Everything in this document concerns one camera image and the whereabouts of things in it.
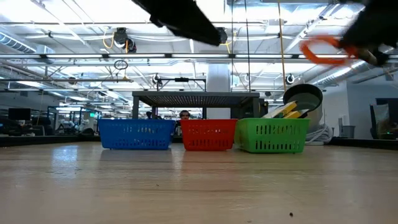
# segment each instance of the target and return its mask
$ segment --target wall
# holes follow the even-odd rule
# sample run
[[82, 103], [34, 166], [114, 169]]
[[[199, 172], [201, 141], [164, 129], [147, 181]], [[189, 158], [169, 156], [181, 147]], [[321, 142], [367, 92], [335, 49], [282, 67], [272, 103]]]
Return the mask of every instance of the wall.
[[323, 120], [335, 129], [334, 136], [339, 136], [338, 119], [343, 118], [343, 125], [349, 125], [349, 109], [346, 82], [339, 83], [336, 87], [329, 87], [323, 93]]
[[350, 84], [347, 86], [349, 103], [349, 123], [355, 127], [356, 139], [372, 139], [370, 129], [370, 105], [376, 104], [376, 98], [398, 98], [398, 87], [393, 82], [384, 85]]
[[47, 111], [48, 106], [58, 106], [58, 98], [50, 95], [42, 95], [36, 92], [28, 92], [28, 97], [19, 93], [0, 93], [0, 108], [30, 108], [33, 110]]

